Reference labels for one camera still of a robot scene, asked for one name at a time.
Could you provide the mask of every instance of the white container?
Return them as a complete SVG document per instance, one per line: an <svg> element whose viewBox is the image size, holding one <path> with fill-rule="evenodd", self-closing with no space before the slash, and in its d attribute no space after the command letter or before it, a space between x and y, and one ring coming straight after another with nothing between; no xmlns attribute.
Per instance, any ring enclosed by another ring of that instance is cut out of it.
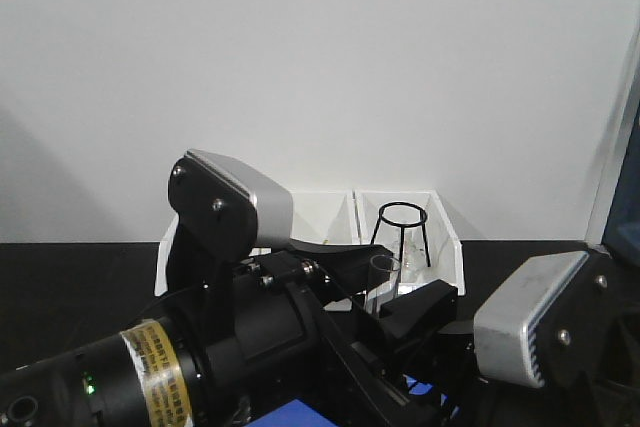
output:
<svg viewBox="0 0 640 427"><path fill-rule="evenodd" d="M409 202L422 207L427 212L427 242L431 267L425 267L426 277L442 279L458 288L458 295L465 295L464 270L462 264L462 244L447 217L442 202L435 191L424 192L374 192L355 191L357 217L363 244L371 242L371 236L378 220L381 206L389 202ZM391 251L397 250L397 238L383 234L380 227L376 243L380 243ZM407 293L425 285L424 283L401 283L400 292Z"/></svg>
<svg viewBox="0 0 640 427"><path fill-rule="evenodd" d="M291 238L315 244L360 244L353 192L292 192Z"/></svg>

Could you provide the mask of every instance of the metal ring stand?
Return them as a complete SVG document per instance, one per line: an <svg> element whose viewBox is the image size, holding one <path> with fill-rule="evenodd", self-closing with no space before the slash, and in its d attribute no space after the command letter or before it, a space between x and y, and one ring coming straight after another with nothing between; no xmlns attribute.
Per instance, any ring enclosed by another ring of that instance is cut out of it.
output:
<svg viewBox="0 0 640 427"><path fill-rule="evenodd" d="M393 207L396 205L402 205L404 207L410 207L412 209L417 210L420 213L420 220L418 222L394 222L384 216L384 211L388 207ZM419 205L412 204L410 202L389 202L384 204L380 209L378 209L378 220L376 221L376 227L373 230L373 235L371 236L371 244L376 240L376 235L378 235L378 229L380 228L380 222L384 222L387 225L391 225L392 227L398 227L400 229L400 252L398 256L400 257L398 260L402 263L402 255L404 254L404 231L406 229L411 229L413 227L420 227L422 229L422 240L424 241L424 252L427 257L427 267L431 267L431 257L429 256L429 243L427 242L427 212L420 207Z"/></svg>

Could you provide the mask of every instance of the yellow label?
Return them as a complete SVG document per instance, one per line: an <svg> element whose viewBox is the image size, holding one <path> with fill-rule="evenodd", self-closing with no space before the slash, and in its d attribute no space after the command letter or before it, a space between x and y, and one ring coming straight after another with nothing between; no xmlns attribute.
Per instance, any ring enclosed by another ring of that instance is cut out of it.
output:
<svg viewBox="0 0 640 427"><path fill-rule="evenodd" d="M191 403L173 345L155 320L121 332L147 403L151 427L191 427Z"/></svg>

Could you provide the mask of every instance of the black tabletop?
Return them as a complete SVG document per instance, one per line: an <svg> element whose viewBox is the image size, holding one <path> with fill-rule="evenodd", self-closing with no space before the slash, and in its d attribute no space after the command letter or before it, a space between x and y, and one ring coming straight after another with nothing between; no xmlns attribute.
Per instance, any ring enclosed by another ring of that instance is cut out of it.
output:
<svg viewBox="0 0 640 427"><path fill-rule="evenodd" d="M466 241L471 319L527 258L581 250L573 241ZM154 298L158 244L0 244L0 372L111 335Z"/></svg>

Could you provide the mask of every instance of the bolt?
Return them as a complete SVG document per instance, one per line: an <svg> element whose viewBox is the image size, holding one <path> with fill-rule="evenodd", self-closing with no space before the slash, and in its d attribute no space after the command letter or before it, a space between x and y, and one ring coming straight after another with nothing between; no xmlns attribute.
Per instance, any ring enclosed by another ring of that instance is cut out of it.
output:
<svg viewBox="0 0 640 427"><path fill-rule="evenodd" d="M596 276L596 278L593 279L593 281L601 290L605 290L609 285L607 282L607 278L604 275Z"/></svg>
<svg viewBox="0 0 640 427"><path fill-rule="evenodd" d="M560 329L558 331L558 342L565 347L568 347L571 344L571 334L567 329Z"/></svg>
<svg viewBox="0 0 640 427"><path fill-rule="evenodd" d="M273 285L273 281L273 275L263 275L260 277L260 284L265 288L271 287Z"/></svg>
<svg viewBox="0 0 640 427"><path fill-rule="evenodd" d="M247 268L249 269L249 272L251 272L252 274L260 273L260 264L258 262L249 262L247 264Z"/></svg>
<svg viewBox="0 0 640 427"><path fill-rule="evenodd" d="M302 261L302 270L307 277L311 277L316 271L317 264L313 260Z"/></svg>
<svg viewBox="0 0 640 427"><path fill-rule="evenodd" d="M222 199L215 199L211 204L211 208L213 209L214 212L220 212L223 207L224 207L224 200Z"/></svg>
<svg viewBox="0 0 640 427"><path fill-rule="evenodd" d="M173 177L182 177L184 174L186 174L187 171L184 170L184 167L181 167L179 165L176 165L173 170L171 171L171 175Z"/></svg>

